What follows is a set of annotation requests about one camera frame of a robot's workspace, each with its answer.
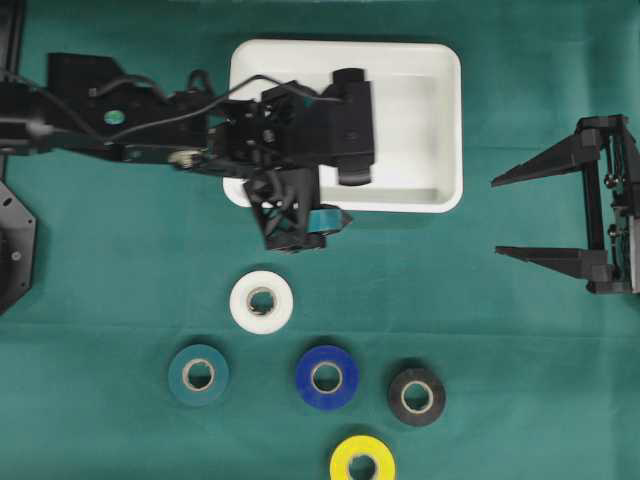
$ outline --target black tape roll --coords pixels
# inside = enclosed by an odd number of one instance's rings
[[[407,405],[404,394],[411,385],[421,386],[428,394],[427,404],[420,410]],[[399,373],[389,386],[389,407],[403,423],[424,427],[435,422],[444,411],[446,394],[444,385],[433,372],[426,368],[410,368]]]

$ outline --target black metal plate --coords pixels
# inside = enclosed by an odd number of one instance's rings
[[[0,292],[0,314],[31,288],[37,221],[15,194],[0,182],[0,230],[4,245],[1,276],[6,278]]]

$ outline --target white tape roll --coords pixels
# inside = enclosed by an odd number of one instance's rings
[[[267,312],[251,308],[251,299],[267,292],[273,299],[273,307]],[[238,280],[229,298],[231,315],[247,332],[268,335],[277,332],[289,321],[293,312],[293,293],[289,284],[273,272],[251,272]]]

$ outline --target tape roll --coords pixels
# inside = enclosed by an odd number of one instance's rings
[[[421,387],[427,394],[427,402],[420,408],[410,406],[405,393],[413,386]],[[444,385],[426,368],[410,368],[398,374],[389,386],[389,407],[398,420],[414,427],[424,427],[435,422],[446,402]]]
[[[376,480],[395,480],[396,463],[391,450],[384,443],[367,435],[356,435],[343,441],[331,455],[329,476],[331,480],[352,480],[349,466],[354,459],[366,455],[375,465]]]
[[[195,383],[192,368],[206,369],[207,376]],[[209,345],[191,345],[181,350],[169,365],[169,389],[185,405],[202,407],[218,398],[229,381],[229,367],[222,354]]]
[[[267,312],[251,307],[251,300],[258,293],[269,293],[273,306]],[[273,272],[251,272],[238,280],[229,298],[231,316],[247,332],[268,335],[277,332],[291,318],[293,293],[289,284]]]
[[[330,391],[321,390],[313,380],[322,366],[338,370],[338,385]],[[302,399],[320,410],[335,410],[345,406],[358,388],[358,367],[347,352],[332,345],[314,347],[306,352],[296,367],[296,388]]]

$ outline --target robotic arm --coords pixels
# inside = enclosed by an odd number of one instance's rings
[[[109,57],[50,54],[46,88],[4,73],[18,81],[0,82],[0,153],[63,148],[245,179],[269,250],[324,248],[327,235],[350,223],[338,207],[322,204],[320,165],[335,167],[342,185],[371,181],[371,85],[360,69],[333,72],[321,94],[256,75],[223,95],[196,70],[186,90],[171,96]],[[255,80],[275,86],[259,101],[229,99]]]

